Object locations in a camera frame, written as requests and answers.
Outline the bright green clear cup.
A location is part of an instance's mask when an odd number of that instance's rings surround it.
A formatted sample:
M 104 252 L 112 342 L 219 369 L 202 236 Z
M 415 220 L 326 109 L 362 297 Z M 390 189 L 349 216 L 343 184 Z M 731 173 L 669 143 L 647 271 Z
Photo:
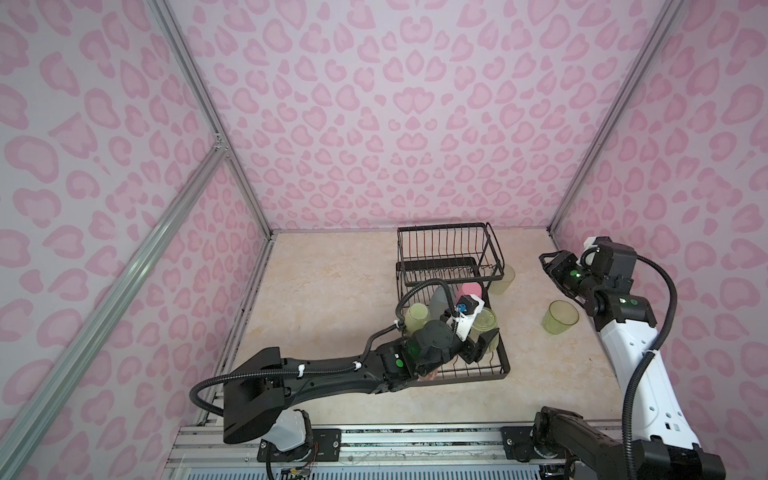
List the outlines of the bright green clear cup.
M 500 333 L 498 331 L 498 320 L 495 313 L 488 307 L 484 307 L 483 310 L 476 316 L 474 323 L 471 327 L 469 338 L 477 342 L 480 336 L 486 332 L 496 330 L 496 335 L 490 340 L 485 352 L 491 352 L 498 346 Z

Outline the pink plastic cup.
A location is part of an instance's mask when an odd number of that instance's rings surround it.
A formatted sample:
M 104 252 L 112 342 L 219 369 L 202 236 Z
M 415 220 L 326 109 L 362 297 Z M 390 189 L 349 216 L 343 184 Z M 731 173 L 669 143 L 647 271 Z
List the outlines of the pink plastic cup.
M 478 298 L 483 297 L 483 288 L 480 283 L 478 282 L 468 282 L 464 283 L 460 287 L 460 295 L 461 296 L 470 296 L 474 295 Z

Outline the light green ceramic mug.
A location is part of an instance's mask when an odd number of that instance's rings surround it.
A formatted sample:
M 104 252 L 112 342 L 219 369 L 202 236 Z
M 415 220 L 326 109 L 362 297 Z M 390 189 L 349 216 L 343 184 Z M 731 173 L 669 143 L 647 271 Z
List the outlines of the light green ceramic mug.
M 408 336 L 413 335 L 430 320 L 428 307 L 423 303 L 414 303 L 408 307 L 404 315 L 405 334 Z

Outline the frosted teal textured cup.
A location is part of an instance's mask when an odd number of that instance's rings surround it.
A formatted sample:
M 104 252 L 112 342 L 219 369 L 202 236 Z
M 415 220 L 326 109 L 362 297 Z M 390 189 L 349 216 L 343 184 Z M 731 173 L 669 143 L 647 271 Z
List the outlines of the frosted teal textured cup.
M 452 296 L 447 294 L 445 288 L 437 286 L 428 304 L 430 319 L 447 322 L 452 316 L 453 307 Z

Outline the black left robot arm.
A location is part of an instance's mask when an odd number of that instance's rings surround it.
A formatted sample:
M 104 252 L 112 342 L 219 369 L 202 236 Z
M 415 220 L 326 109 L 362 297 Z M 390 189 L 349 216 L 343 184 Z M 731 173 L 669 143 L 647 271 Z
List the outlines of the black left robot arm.
M 335 395 L 394 393 L 411 387 L 460 356 L 479 360 L 497 328 L 474 340 L 461 340 L 442 321 L 430 321 L 401 337 L 353 357 L 300 360 L 282 357 L 280 349 L 259 351 L 224 382 L 223 441 L 240 444 L 265 435 L 279 415 L 309 400 Z

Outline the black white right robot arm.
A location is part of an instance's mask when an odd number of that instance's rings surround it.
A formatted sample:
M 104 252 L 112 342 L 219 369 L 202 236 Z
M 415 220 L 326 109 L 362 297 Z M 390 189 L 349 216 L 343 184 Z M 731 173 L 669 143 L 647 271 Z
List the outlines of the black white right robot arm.
M 666 270 L 606 236 L 593 238 L 581 254 L 558 250 L 541 254 L 539 262 L 557 289 L 592 320 L 623 399 L 620 439 L 575 412 L 544 407 L 532 427 L 533 450 L 564 453 L 565 475 L 581 462 L 599 479 L 725 478 L 721 458 L 704 451 L 687 422 L 661 355 L 678 304 Z M 656 320 L 649 300 L 632 292 L 637 264 L 654 270 L 667 287 L 663 321 Z

